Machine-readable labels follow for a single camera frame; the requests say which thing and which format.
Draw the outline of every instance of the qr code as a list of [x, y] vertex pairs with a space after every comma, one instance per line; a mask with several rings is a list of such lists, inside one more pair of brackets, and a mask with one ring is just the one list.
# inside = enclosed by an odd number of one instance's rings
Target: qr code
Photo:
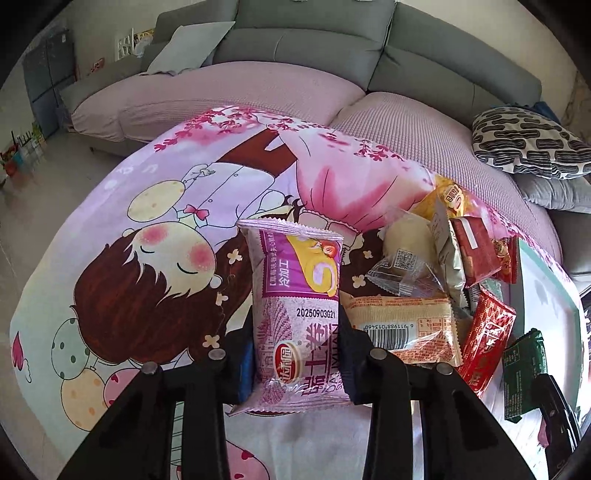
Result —
[[406, 250], [398, 249], [396, 252], [396, 258], [394, 259], [394, 268], [400, 268], [402, 270], [412, 270], [417, 262], [417, 257], [411, 252]]

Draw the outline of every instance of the printed date code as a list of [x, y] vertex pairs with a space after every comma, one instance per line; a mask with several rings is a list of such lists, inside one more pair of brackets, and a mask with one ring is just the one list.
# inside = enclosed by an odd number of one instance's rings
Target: printed date code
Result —
[[322, 310], [322, 309], [297, 308], [295, 314], [298, 317], [305, 317], [305, 318], [333, 319], [336, 317], [334, 310]]

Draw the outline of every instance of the cabinet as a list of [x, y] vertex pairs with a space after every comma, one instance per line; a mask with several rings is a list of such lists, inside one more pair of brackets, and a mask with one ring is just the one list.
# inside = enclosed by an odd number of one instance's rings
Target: cabinet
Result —
[[63, 30], [27, 53], [22, 61], [31, 110], [44, 137], [57, 131], [59, 91], [74, 83], [76, 61], [69, 30]]

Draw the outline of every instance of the black and white pillow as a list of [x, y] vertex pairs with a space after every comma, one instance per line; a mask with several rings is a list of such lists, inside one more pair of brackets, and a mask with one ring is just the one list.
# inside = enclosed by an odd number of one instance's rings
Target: black and white pillow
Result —
[[472, 148], [480, 161], [509, 173], [547, 179], [591, 173], [591, 146], [556, 122], [522, 108], [497, 107], [476, 117]]

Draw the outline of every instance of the purple snack package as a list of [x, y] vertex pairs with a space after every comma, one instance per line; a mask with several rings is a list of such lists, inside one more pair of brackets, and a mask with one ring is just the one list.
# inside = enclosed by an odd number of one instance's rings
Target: purple snack package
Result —
[[349, 404], [337, 353], [343, 237], [276, 219], [237, 225], [253, 270], [256, 379], [232, 414]]

